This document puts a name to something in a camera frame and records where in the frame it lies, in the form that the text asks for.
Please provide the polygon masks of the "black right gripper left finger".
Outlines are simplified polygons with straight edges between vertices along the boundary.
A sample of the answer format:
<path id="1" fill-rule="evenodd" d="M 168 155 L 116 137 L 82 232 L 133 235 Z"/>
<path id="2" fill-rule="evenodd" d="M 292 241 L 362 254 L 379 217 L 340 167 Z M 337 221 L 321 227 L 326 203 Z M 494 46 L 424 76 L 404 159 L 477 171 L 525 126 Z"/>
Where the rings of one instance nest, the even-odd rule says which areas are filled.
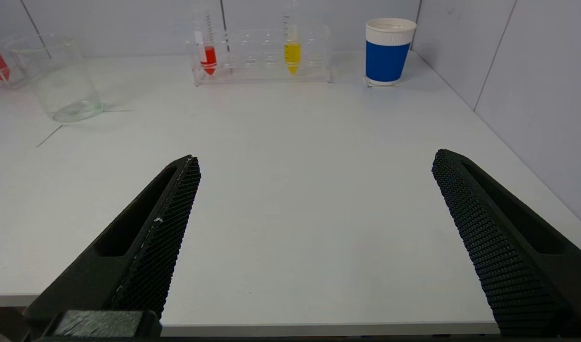
<path id="1" fill-rule="evenodd" d="M 67 310 L 150 310 L 162 316 L 201 180 L 198 158 L 166 165 L 26 308 L 32 329 Z"/>

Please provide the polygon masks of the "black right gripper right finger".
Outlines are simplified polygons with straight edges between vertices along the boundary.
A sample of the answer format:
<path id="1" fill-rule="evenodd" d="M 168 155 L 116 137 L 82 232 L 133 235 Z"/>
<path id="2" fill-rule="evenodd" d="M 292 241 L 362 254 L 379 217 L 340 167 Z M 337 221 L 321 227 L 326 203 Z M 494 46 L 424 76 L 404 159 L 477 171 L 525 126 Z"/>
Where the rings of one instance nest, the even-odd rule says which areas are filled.
<path id="1" fill-rule="evenodd" d="M 431 168 L 503 336 L 581 336 L 581 249 L 469 158 Z"/>

